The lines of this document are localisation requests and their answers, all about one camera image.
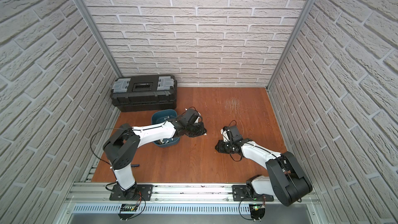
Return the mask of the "teal plastic storage bin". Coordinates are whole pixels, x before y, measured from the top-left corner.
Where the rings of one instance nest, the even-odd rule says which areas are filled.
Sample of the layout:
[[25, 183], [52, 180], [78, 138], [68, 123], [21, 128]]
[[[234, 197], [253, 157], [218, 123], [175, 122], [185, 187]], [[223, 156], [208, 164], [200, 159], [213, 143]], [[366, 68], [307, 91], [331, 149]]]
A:
[[[154, 113], [151, 117], [151, 124], [159, 124], [163, 123], [168, 119], [176, 118], [177, 117], [177, 112], [173, 109], [168, 109], [168, 110], [162, 110]], [[180, 138], [171, 138], [171, 139], [160, 139], [157, 141], [154, 141], [154, 143], [161, 147], [161, 148], [166, 148], [170, 146], [177, 145], [180, 141]]]

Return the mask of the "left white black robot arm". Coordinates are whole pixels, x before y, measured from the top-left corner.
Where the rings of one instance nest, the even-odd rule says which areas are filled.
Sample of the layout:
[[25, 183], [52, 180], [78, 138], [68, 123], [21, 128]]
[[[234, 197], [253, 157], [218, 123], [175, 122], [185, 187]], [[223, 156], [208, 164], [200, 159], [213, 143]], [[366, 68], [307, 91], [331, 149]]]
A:
[[195, 138], [205, 135], [203, 118], [194, 108], [187, 109], [183, 114], [168, 118], [161, 123], [144, 127], [132, 127], [124, 124], [115, 128], [115, 133], [104, 143], [103, 151], [116, 177], [116, 188], [123, 193], [133, 192], [136, 180], [133, 176], [131, 163], [137, 150], [149, 143], [163, 139], [188, 136]]

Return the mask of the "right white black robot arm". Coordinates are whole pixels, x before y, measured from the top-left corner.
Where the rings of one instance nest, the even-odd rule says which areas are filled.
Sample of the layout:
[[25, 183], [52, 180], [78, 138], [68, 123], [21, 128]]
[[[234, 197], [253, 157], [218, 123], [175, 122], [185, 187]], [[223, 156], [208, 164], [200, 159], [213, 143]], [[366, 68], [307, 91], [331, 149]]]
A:
[[241, 159], [252, 160], [264, 167], [268, 176], [254, 176], [246, 181], [241, 200], [262, 200], [270, 197], [284, 206], [301, 201], [311, 193], [313, 186], [297, 158], [291, 152], [276, 152], [260, 146], [255, 141], [243, 138], [237, 126], [223, 127], [222, 140], [215, 150], [224, 154], [238, 154]]

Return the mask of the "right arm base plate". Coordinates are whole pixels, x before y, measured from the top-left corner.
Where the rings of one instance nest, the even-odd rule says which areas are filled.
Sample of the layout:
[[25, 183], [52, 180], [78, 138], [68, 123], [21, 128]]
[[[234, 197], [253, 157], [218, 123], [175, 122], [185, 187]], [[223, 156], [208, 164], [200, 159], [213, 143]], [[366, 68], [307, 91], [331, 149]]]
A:
[[254, 189], [249, 185], [232, 185], [232, 196], [235, 202], [240, 202], [240, 201], [273, 202], [274, 201], [273, 196], [257, 194], [255, 193]]

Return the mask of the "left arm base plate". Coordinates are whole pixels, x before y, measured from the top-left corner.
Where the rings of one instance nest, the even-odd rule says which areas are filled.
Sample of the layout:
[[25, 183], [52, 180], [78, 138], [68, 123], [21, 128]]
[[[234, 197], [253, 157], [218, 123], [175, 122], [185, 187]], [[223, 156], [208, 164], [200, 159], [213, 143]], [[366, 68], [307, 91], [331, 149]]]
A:
[[110, 191], [110, 201], [138, 201], [143, 198], [145, 201], [150, 201], [152, 195], [153, 185], [151, 184], [137, 184], [132, 188], [123, 191], [119, 185], [114, 185]]

